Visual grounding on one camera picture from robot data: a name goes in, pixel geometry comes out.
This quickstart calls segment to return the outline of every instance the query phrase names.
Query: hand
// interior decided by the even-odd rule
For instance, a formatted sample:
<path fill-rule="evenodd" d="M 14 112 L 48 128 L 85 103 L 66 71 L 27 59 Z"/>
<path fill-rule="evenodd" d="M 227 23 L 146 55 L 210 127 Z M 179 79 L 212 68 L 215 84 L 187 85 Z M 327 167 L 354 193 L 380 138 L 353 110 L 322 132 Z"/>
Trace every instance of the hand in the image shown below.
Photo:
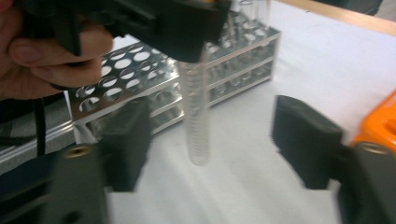
<path fill-rule="evenodd" d="M 0 0 L 0 100 L 35 99 L 60 92 L 50 83 L 66 87 L 94 84 L 101 77 L 101 56 L 112 49 L 112 36 L 102 26 L 81 22 L 81 56 L 59 46 L 54 39 L 21 37 L 22 12 L 13 0 Z M 66 63 L 80 63 L 71 67 Z"/>

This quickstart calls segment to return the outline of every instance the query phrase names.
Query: finger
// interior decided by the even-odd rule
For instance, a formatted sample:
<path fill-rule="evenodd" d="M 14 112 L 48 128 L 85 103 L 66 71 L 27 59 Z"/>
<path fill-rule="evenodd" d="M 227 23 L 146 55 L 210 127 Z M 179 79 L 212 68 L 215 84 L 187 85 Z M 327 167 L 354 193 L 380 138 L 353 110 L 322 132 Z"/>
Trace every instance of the finger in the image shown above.
<path fill-rule="evenodd" d="M 9 55 L 16 63 L 31 67 L 84 62 L 111 51 L 113 39 L 104 26 L 90 21 L 83 22 L 82 26 L 79 57 L 61 47 L 55 39 L 27 38 L 14 40 Z"/>
<path fill-rule="evenodd" d="M 0 0 L 0 12 L 4 12 L 12 6 L 13 0 Z"/>
<path fill-rule="evenodd" d="M 48 81 L 33 76 L 25 68 L 3 76 L 0 81 L 1 99 L 30 100 L 59 92 L 53 89 Z"/>
<path fill-rule="evenodd" d="M 63 87 L 81 87 L 97 83 L 101 78 L 101 59 L 95 58 L 83 65 L 71 67 L 53 65 L 32 67 L 32 73 L 50 83 Z"/>

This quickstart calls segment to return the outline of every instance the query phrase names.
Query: rack hole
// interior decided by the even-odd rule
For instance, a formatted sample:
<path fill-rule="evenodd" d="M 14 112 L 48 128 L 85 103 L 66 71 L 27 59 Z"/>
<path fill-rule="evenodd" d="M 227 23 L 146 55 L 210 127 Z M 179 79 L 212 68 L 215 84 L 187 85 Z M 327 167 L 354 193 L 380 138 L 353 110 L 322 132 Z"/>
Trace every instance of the rack hole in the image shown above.
<path fill-rule="evenodd" d="M 122 59 L 116 62 L 116 64 L 114 64 L 114 67 L 117 69 L 122 69 L 127 67 L 131 63 L 132 63 L 131 59 Z"/>
<path fill-rule="evenodd" d="M 119 59 L 123 58 L 125 56 L 125 54 L 126 53 L 124 50 L 117 50 L 110 55 L 110 59 L 113 61 L 119 60 Z"/>
<path fill-rule="evenodd" d="M 150 53 L 144 51 L 144 52 L 138 52 L 136 53 L 136 55 L 134 56 L 134 61 L 135 62 L 143 62 L 145 60 L 147 60 L 149 58 Z"/>
<path fill-rule="evenodd" d="M 143 49 L 143 46 L 141 44 L 134 44 L 128 50 L 131 53 L 137 53 L 142 49 Z"/>
<path fill-rule="evenodd" d="M 117 82 L 117 79 L 113 76 L 104 77 L 100 81 L 100 86 L 102 86 L 104 88 L 109 88 L 109 87 L 113 86 L 114 84 L 116 84 L 116 82 Z"/>
<path fill-rule="evenodd" d="M 79 111 L 90 112 L 94 110 L 97 106 L 99 106 L 99 98 L 91 97 L 89 99 L 86 99 L 79 105 Z"/>
<path fill-rule="evenodd" d="M 121 79 L 130 79 L 134 76 L 134 69 L 125 69 L 120 73 Z"/>
<path fill-rule="evenodd" d="M 114 88 L 111 90 L 108 90 L 104 98 L 106 101 L 112 102 L 118 100 L 122 96 L 122 89 L 121 88 Z"/>
<path fill-rule="evenodd" d="M 129 81 L 126 84 L 125 89 L 128 90 L 128 91 L 138 91 L 138 90 L 140 90 L 141 89 L 140 80 L 139 79 L 133 79 L 133 80 Z"/>
<path fill-rule="evenodd" d="M 102 77 L 104 77 L 105 75 L 109 74 L 111 72 L 111 67 L 110 66 L 104 66 L 102 67 Z"/>

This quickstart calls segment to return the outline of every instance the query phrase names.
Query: test tube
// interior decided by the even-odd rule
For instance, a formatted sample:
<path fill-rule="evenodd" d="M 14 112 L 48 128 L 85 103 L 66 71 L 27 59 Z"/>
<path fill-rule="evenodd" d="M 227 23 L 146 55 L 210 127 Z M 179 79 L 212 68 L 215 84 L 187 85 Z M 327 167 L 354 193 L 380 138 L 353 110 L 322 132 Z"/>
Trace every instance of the test tube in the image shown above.
<path fill-rule="evenodd" d="M 268 33 L 270 28 L 270 18 L 271 18 L 271 2 L 272 0 L 254 0 L 257 2 L 256 4 L 256 19 L 257 22 L 256 27 L 262 27 L 260 23 L 263 25 L 263 31 L 265 34 Z"/>
<path fill-rule="evenodd" d="M 177 63 L 189 156 L 195 165 L 207 163 L 210 157 L 207 118 L 208 95 L 205 81 L 206 62 L 206 51 L 203 48 L 200 62 Z"/>
<path fill-rule="evenodd" d="M 239 28 L 243 30 L 244 38 L 250 44 L 255 39 L 255 0 L 239 0 Z"/>

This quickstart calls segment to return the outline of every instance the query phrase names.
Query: black plastic part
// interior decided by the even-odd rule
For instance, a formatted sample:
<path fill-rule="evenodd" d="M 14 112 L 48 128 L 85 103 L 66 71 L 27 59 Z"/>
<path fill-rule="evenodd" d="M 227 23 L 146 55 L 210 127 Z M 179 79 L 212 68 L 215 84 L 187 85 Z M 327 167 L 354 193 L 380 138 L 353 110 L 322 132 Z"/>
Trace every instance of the black plastic part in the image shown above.
<path fill-rule="evenodd" d="M 77 145 L 59 153 L 40 224 L 107 224 L 101 165 L 95 146 Z"/>
<path fill-rule="evenodd" d="M 338 201 L 345 224 L 396 224 L 396 159 L 373 143 L 345 149 L 347 178 L 341 180 Z"/>
<path fill-rule="evenodd" d="M 342 130 L 302 101 L 277 96 L 272 137 L 308 189 L 326 189 Z"/>
<path fill-rule="evenodd" d="M 146 97 L 125 105 L 104 129 L 100 148 L 107 184 L 114 191 L 133 191 L 147 159 L 151 139 Z"/>
<path fill-rule="evenodd" d="M 113 36 L 133 35 L 178 61 L 196 63 L 203 44 L 219 40 L 231 1 L 18 0 L 15 5 L 32 18 L 25 33 L 56 36 L 75 55 L 80 54 L 80 15 L 105 25 Z M 43 27 L 45 21 L 50 23 Z"/>

